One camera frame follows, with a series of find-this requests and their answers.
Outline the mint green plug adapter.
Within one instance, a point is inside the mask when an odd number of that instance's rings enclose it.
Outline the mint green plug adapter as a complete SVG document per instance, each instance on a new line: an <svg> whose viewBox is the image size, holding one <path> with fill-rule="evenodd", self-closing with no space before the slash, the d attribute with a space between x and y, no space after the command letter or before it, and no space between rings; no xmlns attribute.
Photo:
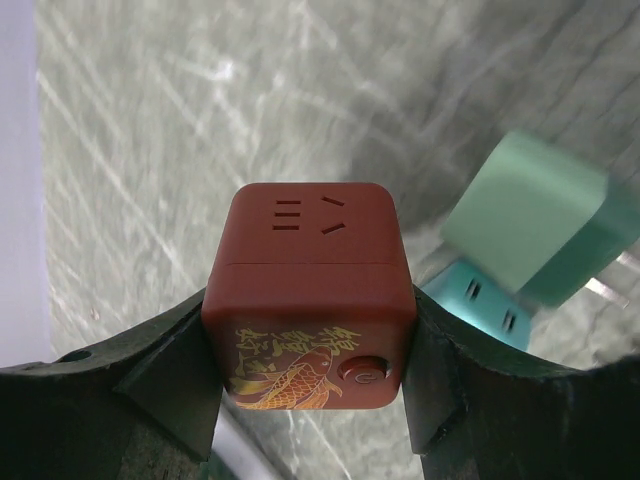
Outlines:
<svg viewBox="0 0 640 480"><path fill-rule="evenodd" d="M505 290L558 307L639 238L639 198L608 172L507 133L441 228Z"/></svg>

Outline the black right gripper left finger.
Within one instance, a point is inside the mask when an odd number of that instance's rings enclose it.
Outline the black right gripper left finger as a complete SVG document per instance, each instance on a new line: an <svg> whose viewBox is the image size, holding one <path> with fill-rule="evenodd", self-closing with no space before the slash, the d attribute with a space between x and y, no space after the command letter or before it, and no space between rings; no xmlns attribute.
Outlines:
<svg viewBox="0 0 640 480"><path fill-rule="evenodd" d="M3 368L2 478L206 478L222 382L203 300L54 362Z"/></svg>

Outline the teal usb charger cube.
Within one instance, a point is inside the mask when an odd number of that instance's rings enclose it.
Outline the teal usb charger cube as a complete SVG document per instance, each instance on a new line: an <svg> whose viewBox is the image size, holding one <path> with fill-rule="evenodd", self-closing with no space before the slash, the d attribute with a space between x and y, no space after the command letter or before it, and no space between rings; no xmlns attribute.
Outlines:
<svg viewBox="0 0 640 480"><path fill-rule="evenodd" d="M456 260L421 290L452 315L513 348L527 350L531 314L473 264Z"/></svg>

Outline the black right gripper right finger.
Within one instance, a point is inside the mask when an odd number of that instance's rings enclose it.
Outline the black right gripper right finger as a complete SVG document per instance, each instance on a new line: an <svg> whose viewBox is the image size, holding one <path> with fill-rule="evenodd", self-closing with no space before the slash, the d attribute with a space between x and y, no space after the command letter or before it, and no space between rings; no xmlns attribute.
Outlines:
<svg viewBox="0 0 640 480"><path fill-rule="evenodd" d="M416 294L402 393L427 479L635 479L639 360L577 370Z"/></svg>

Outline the red-brown cube adapter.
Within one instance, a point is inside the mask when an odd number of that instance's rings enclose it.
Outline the red-brown cube adapter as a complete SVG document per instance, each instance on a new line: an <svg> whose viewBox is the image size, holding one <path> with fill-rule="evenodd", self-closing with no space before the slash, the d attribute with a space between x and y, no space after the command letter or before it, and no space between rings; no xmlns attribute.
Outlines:
<svg viewBox="0 0 640 480"><path fill-rule="evenodd" d="M374 183L253 183L233 197L202 304L247 410L376 409L417 316L393 199Z"/></svg>

